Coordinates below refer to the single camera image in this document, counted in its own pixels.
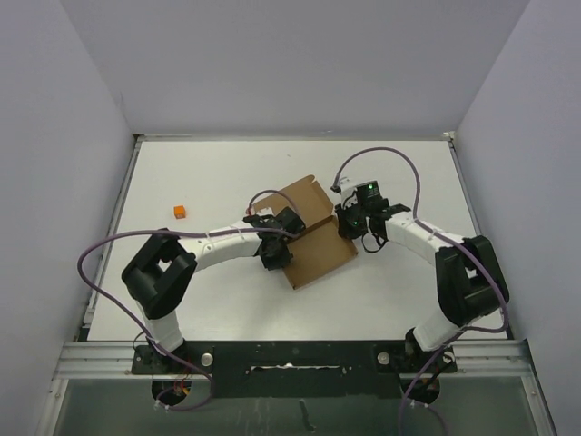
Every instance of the metal frame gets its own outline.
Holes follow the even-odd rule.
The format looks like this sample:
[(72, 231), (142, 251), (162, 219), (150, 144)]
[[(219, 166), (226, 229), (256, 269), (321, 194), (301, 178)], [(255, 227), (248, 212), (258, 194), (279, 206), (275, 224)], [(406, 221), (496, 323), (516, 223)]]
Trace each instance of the metal frame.
[[(448, 142), (452, 159), (458, 173), (458, 178), (464, 193), (472, 223), (478, 234), (480, 227), (474, 212), (472, 202), (468, 195), (463, 174), (454, 148), (453, 133), (444, 133), (437, 136), (424, 136), (417, 138), (367, 138), (340, 136), (333, 137), (333, 132), (319, 132), (307, 136), (248, 136), (239, 135), (221, 136), (215, 135), (140, 135), (137, 138), (127, 173), (117, 202), (113, 210), (113, 216), (108, 229), (108, 235), (116, 232), (119, 225), (123, 205), (133, 171), (137, 162), (141, 145), (144, 141), (273, 141), (273, 140), (319, 140), (319, 141), (374, 141), (374, 140), (420, 140), (420, 141), (446, 141)], [(111, 245), (103, 250), (95, 282), (101, 283), (106, 269)], [(84, 315), (83, 327), (88, 329), (94, 315), (97, 295), (92, 293)], [(458, 341), (453, 346), (456, 354), (458, 372), (442, 373), (441, 378), (448, 377), (518, 377), (523, 383), (527, 395), (528, 405), (539, 436), (556, 436), (554, 424), (551, 420), (547, 404), (534, 373), (527, 342), (510, 340), (486, 340), (486, 341)], [(63, 405), (63, 399), (69, 380), (162, 380), (172, 379), (172, 376), (133, 375), (131, 367), (133, 363), (133, 344), (131, 342), (66, 342), (63, 346), (61, 357), (57, 363), (54, 379), (46, 400), (43, 414), (36, 430), (37, 436), (52, 436)], [(411, 379), (416, 374), (400, 374), (404, 379)], [(204, 379), (201, 375), (192, 375), (193, 379)]]
[[(526, 342), (509, 340), (458, 341), (453, 345), (458, 372), (440, 377), (528, 377), (532, 375)], [(56, 366), (56, 380), (164, 380), (174, 375), (131, 373), (134, 350), (131, 342), (66, 342)], [(413, 378), (416, 374), (400, 374)], [(196, 379), (205, 379), (198, 375)]]
[[(119, 195), (117, 196), (117, 201), (115, 202), (115, 207), (113, 208), (113, 215), (111, 218), (111, 222), (109, 223), (109, 228), (107, 229), (107, 236), (111, 236), (112, 234), (117, 232), (117, 228), (119, 227), (119, 222), (121, 221), (121, 214), (123, 212), (123, 206), (125, 205), (125, 199), (127, 198), (127, 193), (129, 192), (129, 185), (133, 178), (133, 171), (135, 170), (135, 165), (137, 164), (137, 157), (139, 156), (139, 152), (142, 147), (142, 141), (137, 140), (135, 143), (135, 147), (133, 148), (133, 153), (129, 160), (129, 164), (127, 165), (127, 172), (125, 173), (125, 177), (123, 178), (123, 182), (121, 184), (121, 189), (119, 191)], [(94, 276), (94, 282), (97, 283), (98, 286), (103, 284), (103, 276), (104, 272), (107, 269), (107, 264), (109, 263), (109, 257), (111, 256), (111, 249), (113, 245), (108, 243), (105, 245), (103, 249), (103, 253), (101, 254), (101, 258), (99, 260), (99, 264), (97, 265), (97, 271)], [(83, 325), (82, 329), (89, 329), (91, 327), (91, 322), (93, 322), (94, 311), (97, 305), (97, 299), (99, 295), (96, 291), (91, 292), (91, 297), (89, 298), (89, 302), (87, 304), (87, 309), (84, 313), (83, 317)]]

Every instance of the cardboard box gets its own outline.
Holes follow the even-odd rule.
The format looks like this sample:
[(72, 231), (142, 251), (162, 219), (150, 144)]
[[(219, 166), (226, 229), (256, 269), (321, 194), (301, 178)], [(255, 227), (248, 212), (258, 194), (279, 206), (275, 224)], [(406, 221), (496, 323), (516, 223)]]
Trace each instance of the cardboard box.
[[(306, 226), (301, 236), (289, 243), (292, 262), (283, 269), (290, 285), (298, 289), (353, 259), (357, 248), (353, 241), (339, 236), (333, 203), (314, 175), (303, 177), (281, 191), (297, 204)], [(277, 214), (286, 206), (290, 205), (284, 197), (271, 195), (255, 203), (254, 210), (270, 207)]]

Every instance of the white wall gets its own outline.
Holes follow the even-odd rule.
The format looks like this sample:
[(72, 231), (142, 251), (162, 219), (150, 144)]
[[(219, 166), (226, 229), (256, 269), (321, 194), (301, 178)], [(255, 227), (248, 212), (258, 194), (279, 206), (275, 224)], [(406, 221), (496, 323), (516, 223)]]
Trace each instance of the white wall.
[(581, 2), (531, 0), (458, 129), (458, 157), (560, 436), (581, 429)]
[(0, 434), (34, 433), (133, 138), (58, 0), (0, 5)]
[(528, 0), (62, 0), (133, 131), (455, 129)]

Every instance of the metal bar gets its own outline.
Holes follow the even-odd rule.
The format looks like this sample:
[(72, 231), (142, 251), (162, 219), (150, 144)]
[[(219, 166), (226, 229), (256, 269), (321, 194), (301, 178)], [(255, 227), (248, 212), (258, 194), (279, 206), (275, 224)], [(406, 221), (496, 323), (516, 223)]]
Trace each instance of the metal bar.
[(36, 427), (35, 436), (52, 436), (54, 434), (58, 416), (63, 407), (64, 393), (68, 382), (68, 380), (62, 379), (53, 380), (51, 390), (48, 392), (48, 397), (46, 397), (43, 414)]
[(538, 436), (556, 436), (556, 429), (535, 374), (521, 378)]
[(482, 229), (478, 223), (478, 218), (476, 217), (476, 212), (474, 211), (474, 206), (470, 201), (470, 195), (468, 194), (468, 189), (466, 187), (466, 180), (464, 179), (464, 174), (462, 173), (462, 168), (460, 166), (460, 161), (458, 160), (458, 155), (456, 154), (456, 148), (454, 143), (449, 140), (448, 145), (450, 147), (450, 153), (452, 154), (452, 160), (454, 161), (454, 166), (456, 167), (456, 173), (458, 173), (458, 179), (460, 180), (460, 186), (462, 187), (462, 193), (464, 194), (464, 199), (468, 205), (468, 213), (470, 213), (470, 219), (472, 224), (474, 224), (474, 229), (477, 234), (482, 234)]
[[(137, 163), (137, 156), (139, 155), (139, 151), (141, 149), (141, 141), (137, 141), (135, 147), (133, 149), (133, 153), (131, 159), (129, 160), (129, 164), (127, 166), (127, 172), (125, 173), (125, 177), (123, 178), (123, 183), (121, 185), (121, 190), (119, 191), (119, 195), (115, 202), (115, 207), (113, 208), (113, 215), (111, 218), (111, 222), (109, 223), (109, 228), (107, 230), (107, 236), (110, 236), (117, 232), (117, 228), (119, 226), (119, 222), (121, 221), (121, 214), (123, 211), (123, 206), (125, 205), (125, 199), (127, 198), (127, 193), (129, 191), (129, 185), (131, 183), (131, 179), (133, 177), (133, 171), (135, 169), (135, 164)], [(94, 282), (101, 286), (103, 282), (104, 272), (107, 268), (107, 263), (109, 262), (109, 257), (111, 256), (111, 250), (113, 245), (108, 243), (105, 245), (103, 249), (103, 254), (101, 255), (101, 259), (99, 260), (99, 264), (97, 266), (97, 272), (94, 276)], [(85, 312), (83, 318), (83, 327), (90, 327), (91, 322), (93, 321), (94, 317), (94, 309), (97, 304), (97, 297), (98, 294), (96, 291), (91, 292), (91, 297), (89, 299), (89, 303), (87, 306), (87, 310)]]
[[(458, 341), (458, 372), (446, 377), (522, 377), (532, 373), (527, 345), (519, 341)], [(171, 379), (133, 375), (131, 342), (67, 342), (56, 367), (56, 379)], [(402, 374), (403, 378), (415, 374)]]
[(313, 132), (312, 134), (142, 134), (138, 141), (448, 141), (445, 134), (389, 135), (389, 134), (337, 134), (334, 131)]

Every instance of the white table surface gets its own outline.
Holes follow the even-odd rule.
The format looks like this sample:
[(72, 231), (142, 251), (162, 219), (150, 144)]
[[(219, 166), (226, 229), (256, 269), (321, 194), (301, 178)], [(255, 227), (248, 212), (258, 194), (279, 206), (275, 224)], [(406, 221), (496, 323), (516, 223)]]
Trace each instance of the white table surface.
[[(142, 144), (118, 232), (169, 227), (205, 232), (242, 218), (249, 199), (315, 174), (331, 200), (333, 176), (344, 160), (371, 146), (400, 149), (419, 169), (419, 216), (449, 232), (475, 234), (448, 144), (445, 142), (252, 141), (154, 142)], [(392, 203), (412, 205), (415, 184), (405, 162), (376, 152), (352, 161), (343, 175), (376, 179)], [(188, 216), (175, 220), (183, 204)], [(126, 264), (147, 237), (114, 243), (103, 287), (139, 310), (121, 280)], [(178, 309), (189, 340), (380, 340), (403, 339), (437, 302), (435, 270), (416, 254), (389, 243), (363, 252), (318, 281), (293, 290), (282, 272), (264, 270), (258, 258), (215, 265), (196, 273)], [(477, 325), (500, 325), (498, 312)], [(100, 297), (89, 340), (130, 341), (138, 327)], [(505, 339), (468, 332), (465, 339)]]

